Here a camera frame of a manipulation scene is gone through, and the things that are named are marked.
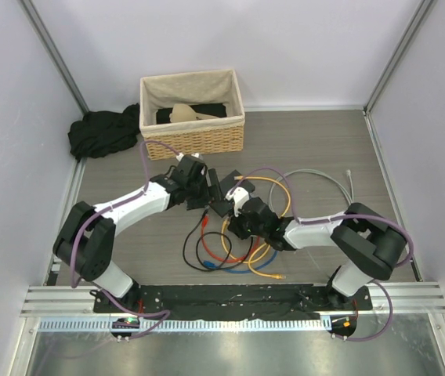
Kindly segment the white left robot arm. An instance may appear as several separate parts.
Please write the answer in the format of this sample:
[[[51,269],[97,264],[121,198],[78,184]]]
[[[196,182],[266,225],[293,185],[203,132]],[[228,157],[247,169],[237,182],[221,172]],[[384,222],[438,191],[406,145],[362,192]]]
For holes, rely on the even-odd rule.
[[[111,295],[123,313],[137,307],[139,285],[112,261],[114,239],[137,222],[180,204],[204,208],[221,197],[214,168],[196,155],[183,155],[168,174],[156,175],[139,189],[118,199],[92,206],[78,202],[70,210],[52,247],[72,275]]]

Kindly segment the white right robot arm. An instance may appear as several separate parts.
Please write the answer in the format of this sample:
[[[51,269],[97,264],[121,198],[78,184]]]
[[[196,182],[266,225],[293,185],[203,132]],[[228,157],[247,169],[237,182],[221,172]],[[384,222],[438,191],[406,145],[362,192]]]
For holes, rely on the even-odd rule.
[[[325,300],[334,309],[344,309],[367,283],[388,280],[412,254],[408,233],[361,203],[333,216],[301,219],[279,216],[252,197],[231,215],[228,230],[240,239],[261,237],[277,251],[337,247],[348,262],[327,282]]]

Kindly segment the black network switch box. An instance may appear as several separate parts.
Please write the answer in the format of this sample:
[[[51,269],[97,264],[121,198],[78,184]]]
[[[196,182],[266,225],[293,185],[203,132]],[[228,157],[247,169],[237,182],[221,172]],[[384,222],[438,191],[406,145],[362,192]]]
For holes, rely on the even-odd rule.
[[[238,217],[243,205],[251,198],[255,186],[241,179],[242,174],[233,170],[222,180],[214,168],[208,170],[209,207],[221,218],[229,215]]]

